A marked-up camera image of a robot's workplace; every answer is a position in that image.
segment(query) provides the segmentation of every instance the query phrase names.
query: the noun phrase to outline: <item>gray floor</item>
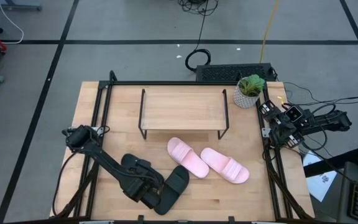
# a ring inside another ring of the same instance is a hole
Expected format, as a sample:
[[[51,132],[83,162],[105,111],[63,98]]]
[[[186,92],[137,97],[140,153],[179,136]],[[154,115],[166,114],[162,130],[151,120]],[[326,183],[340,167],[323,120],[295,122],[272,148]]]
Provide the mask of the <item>gray floor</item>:
[[[347,0],[358,25],[358,1]],[[59,40],[73,0],[42,1],[43,11],[7,11],[25,32],[25,40]],[[273,0],[221,1],[206,18],[203,39],[261,40]],[[202,17],[185,13],[176,0],[80,0],[68,40],[197,39]],[[0,12],[1,39],[17,39]],[[271,40],[357,40],[339,1],[282,0],[269,33]],[[80,84],[107,79],[194,80],[184,66],[194,45],[65,45],[9,207],[6,222],[47,218],[64,142],[60,131],[72,121]],[[200,45],[212,64],[257,63],[260,45]],[[57,45],[10,45],[0,61],[0,204],[16,163]],[[203,56],[191,65],[204,63]],[[309,88],[319,100],[358,96],[358,45],[268,45],[270,62],[280,81]],[[310,95],[286,84],[294,103]],[[337,155],[358,147],[358,104],[340,105],[353,122],[346,133],[328,133],[326,148]],[[320,134],[313,136],[322,141]],[[321,218],[336,216],[340,178],[322,203],[313,200]]]

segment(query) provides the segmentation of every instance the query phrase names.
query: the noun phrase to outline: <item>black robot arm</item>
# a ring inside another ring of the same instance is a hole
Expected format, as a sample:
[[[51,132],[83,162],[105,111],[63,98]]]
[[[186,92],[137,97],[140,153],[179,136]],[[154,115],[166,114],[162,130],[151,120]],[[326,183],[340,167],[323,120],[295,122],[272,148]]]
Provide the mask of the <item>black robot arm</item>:
[[[273,148],[293,148],[301,144],[304,135],[320,131],[347,131],[352,123],[347,113],[335,110],[335,107],[327,114],[314,116],[309,109],[303,110],[297,105],[285,105],[282,112],[270,100],[260,105],[259,113],[269,123],[270,130],[266,131]]]
[[[92,157],[95,163],[101,165],[118,180],[124,194],[130,199],[135,202],[140,200],[149,208],[154,208],[159,204],[158,191],[164,179],[161,174],[151,168],[150,162],[126,154],[121,161],[123,164],[126,160],[125,167],[120,165],[100,147],[98,133],[89,126],[81,125],[76,129],[63,130],[62,133],[67,137],[66,145],[73,153],[82,153]]]

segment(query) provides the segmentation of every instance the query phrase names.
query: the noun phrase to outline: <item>small wooden shelf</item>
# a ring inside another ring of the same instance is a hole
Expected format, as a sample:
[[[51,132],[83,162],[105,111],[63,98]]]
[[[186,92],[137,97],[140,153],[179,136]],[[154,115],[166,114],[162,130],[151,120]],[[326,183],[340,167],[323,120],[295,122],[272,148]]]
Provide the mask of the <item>small wooden shelf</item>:
[[[226,90],[211,93],[146,93],[142,90],[139,129],[218,130],[221,139],[229,129]]]

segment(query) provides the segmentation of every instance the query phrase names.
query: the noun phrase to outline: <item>black slipper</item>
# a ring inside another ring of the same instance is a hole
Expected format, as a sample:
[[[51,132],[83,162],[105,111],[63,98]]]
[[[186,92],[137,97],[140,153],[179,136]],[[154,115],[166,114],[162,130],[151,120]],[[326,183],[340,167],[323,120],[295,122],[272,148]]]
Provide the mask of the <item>black slipper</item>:
[[[153,169],[151,167],[152,164],[149,161],[146,161],[144,159],[139,159],[138,157],[136,157],[136,156],[134,156],[132,154],[125,154],[121,159],[121,165],[125,169],[133,168],[136,165],[145,167],[151,173],[154,174],[152,177],[157,178],[157,181],[159,182],[160,186],[162,186],[162,184],[164,183],[164,177],[159,172],[157,172],[155,169]]]
[[[185,191],[189,184],[189,172],[183,166],[174,168],[162,187],[161,201],[154,208],[159,215],[165,215]]]

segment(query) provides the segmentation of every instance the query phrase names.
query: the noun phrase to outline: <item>white pot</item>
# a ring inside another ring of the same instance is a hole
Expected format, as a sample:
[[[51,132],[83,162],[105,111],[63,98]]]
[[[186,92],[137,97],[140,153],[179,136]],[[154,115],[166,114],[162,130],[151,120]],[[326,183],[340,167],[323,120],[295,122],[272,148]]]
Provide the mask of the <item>white pot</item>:
[[[237,83],[236,89],[234,90],[235,104],[241,108],[253,107],[255,105],[256,101],[258,101],[259,96],[245,96],[244,94],[241,93],[239,84],[240,84],[240,82]]]

